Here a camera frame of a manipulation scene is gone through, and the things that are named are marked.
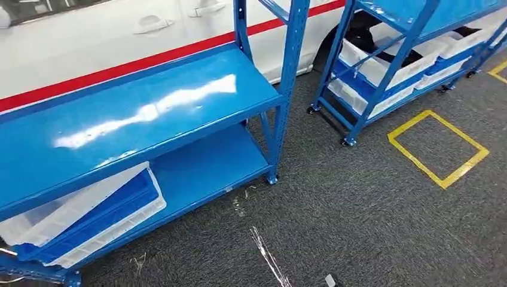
plastic storage bin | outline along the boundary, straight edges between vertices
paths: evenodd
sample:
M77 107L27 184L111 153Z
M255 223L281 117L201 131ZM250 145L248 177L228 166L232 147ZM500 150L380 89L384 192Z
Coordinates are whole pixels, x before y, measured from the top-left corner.
M387 42L400 35L398 31L389 27L385 23L373 26L370 28L370 32L372 33L374 42L379 47L387 44ZM401 47L401 44L402 41L392 45L385 52L395 55ZM422 77L421 73L435 63L436 58L440 55L440 52L444 48L446 48L446 43L440 41L439 39L426 41L415 46L413 50L421 54L423 58L398 70L387 86L387 90L418 74ZM339 55L339 59L347 66L352 66L366 57L368 57L366 52L357 48L346 39L343 40L343 49ZM360 65L358 72L361 73L373 86L378 87L388 68L389 63L373 57Z
M441 37L441 40L447 43L447 48L442 51L441 57L443 59L449 59L454 55L457 55L471 47L487 41L493 35L496 29L502 24L502 22L505 21L506 17L507 8L503 8L487 16L484 16L483 18L466 24L465 26L469 28L482 29L471 35L462 37L460 34L454 31L444 34L444 36ZM498 37L493 45L498 43L500 39L502 39L502 36Z
M149 168L43 247L15 246L20 260L72 267L166 207Z
M422 90L423 88L437 82L438 80L441 80L445 77L448 77L448 76L456 73L463 66L463 64L466 61L468 61L468 59L470 59L470 57L468 57L464 60L461 60L455 64L452 64L451 66L449 66L445 69L442 69L432 75L424 75L422 80L416 85L416 90Z
M142 163L57 200L0 222L8 245L43 246L148 167Z
M368 118L375 117L377 114L383 112L388 107L409 96L414 91L414 88L418 83L419 82L416 82L378 103L373 108ZM328 88L336 96L347 102L358 115L362 115L366 106L368 105L368 101L365 98L363 98L356 90L354 90L351 86L340 79L336 79L333 82L329 83Z

shelf board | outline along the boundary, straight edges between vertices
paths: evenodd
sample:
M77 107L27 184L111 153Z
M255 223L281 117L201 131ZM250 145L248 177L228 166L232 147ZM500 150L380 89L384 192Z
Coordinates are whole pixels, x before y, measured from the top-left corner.
M425 1L360 0L360 8L400 33L410 30ZM414 45L436 38L507 6L507 0L441 0Z
M1 115L0 221L284 100L227 44Z
M250 133L241 124L162 155L150 166L167 203L166 208L72 269L229 192L265 173L270 167Z

car door handle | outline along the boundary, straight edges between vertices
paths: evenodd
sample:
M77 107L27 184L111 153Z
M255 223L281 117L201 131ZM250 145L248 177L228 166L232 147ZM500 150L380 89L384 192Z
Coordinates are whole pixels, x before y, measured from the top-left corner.
M216 4L206 6L206 7L198 7L195 9L192 9L188 12L188 16L190 18L197 18L197 17L203 17L206 15L213 14L219 10L222 10L225 7L225 2L218 2Z
M174 24L173 20L166 20L157 15L148 15L139 19L138 24L134 28L134 34L145 34L167 28Z

white plastic bin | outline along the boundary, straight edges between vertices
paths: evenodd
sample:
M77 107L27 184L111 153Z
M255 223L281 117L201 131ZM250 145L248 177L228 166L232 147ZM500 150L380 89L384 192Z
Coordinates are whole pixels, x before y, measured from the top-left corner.
M414 88L418 83L419 82L416 82L413 85L404 88L391 97L388 97L387 99L378 103L375 108L373 108L368 118L375 117L377 114L383 112L388 107L409 96L414 91ZM328 87L330 91L332 91L335 95L347 102L354 109L354 111L356 111L356 113L362 115L366 106L368 105L368 101L365 100L356 90L351 88L351 86L347 85L340 79L336 79L333 82L329 83Z
M57 200L0 222L0 236L11 246L43 246L148 167L148 162L103 179Z
M149 174L147 177L149 177L148 181L150 183L149 183L149 186L144 187L144 188L149 189L150 187L153 187L156 190L156 193L158 194L156 199L154 199L153 201L149 202L148 204L146 204L140 208L136 207L135 208L136 211L132 212L129 216L124 217L120 221L110 225L107 229L104 229L103 231L101 231L100 233L96 234L95 236L89 238L88 240L86 240L82 244L74 247L72 250L70 250L69 252L58 257L54 261L49 262L49 263L44 262L43 264L45 266L60 265L64 268L70 268L73 265L75 265L76 263L80 262L81 260L83 260L86 257L88 257L89 255L91 255L93 252L98 251L100 248L111 243L116 238L120 237L124 233L128 232L129 230L131 230L135 226L141 224L146 219L152 217L157 212L164 209L166 207L166 201L162 197L160 187L158 186L158 182L155 179L155 176L153 175L151 169L148 167L139 176L146 177L144 175L144 173L146 173L146 172L148 172L148 174ZM125 207L122 207L122 208L128 210L129 208L132 208L132 206L127 207L127 208L125 208ZM75 240L74 236L71 236L71 238L69 240L74 241Z
M416 90L422 90L425 87L437 82L438 80L441 80L447 76L456 73L461 68L461 66L463 66L463 64L466 61L468 61L468 59L470 59L470 57L468 57L465 60L459 61L437 73L434 73L433 75L424 75L422 80L416 85Z
M487 41L498 27L505 21L507 17L507 8L503 8L494 13L486 15L480 19L472 21L465 26L469 28L480 28L482 30L477 31L466 37L462 37L460 34L451 31L444 34L442 40L447 43L447 48L442 52L441 57L449 59L450 57L459 54L477 44ZM495 43L498 43L502 36L498 37Z
M373 26L370 29L370 32L373 35L374 42L379 47L387 44L390 40L395 39L400 35L398 31L389 27L385 23L380 23ZM401 44L402 41L399 41L398 43L389 47L385 52L391 55L396 55L401 47ZM417 75L418 73L432 66L435 63L436 58L440 55L440 52L445 49L446 46L446 43L440 41L438 38L415 46L413 50L421 54L423 58L398 70L387 86L387 89L394 87L395 85ZM366 57L368 57L368 54L366 52L355 47L346 39L343 40L343 49L339 55L339 58L347 65L352 66ZM390 63L373 57L361 65L359 68L359 73L364 75L374 86L378 86L386 74L389 64Z

caster wheel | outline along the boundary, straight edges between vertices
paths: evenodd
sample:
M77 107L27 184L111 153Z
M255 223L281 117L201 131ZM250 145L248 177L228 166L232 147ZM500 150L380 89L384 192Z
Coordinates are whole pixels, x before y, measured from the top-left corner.
M274 184L276 184L276 183L278 182L278 179L279 179L279 177L278 177L278 175L276 175L276 176L274 177L274 179L268 179L268 183L269 183L270 185L274 185Z
M354 146L354 145L356 145L356 140L352 139L350 142L348 142L348 141L345 140L345 138L343 138L341 140L341 145L342 146Z
M306 109L306 113L308 113L309 115L313 115L313 114L315 114L316 112L317 112L317 111L315 111L315 110L313 109L313 107L312 107L312 106L309 106L309 107Z

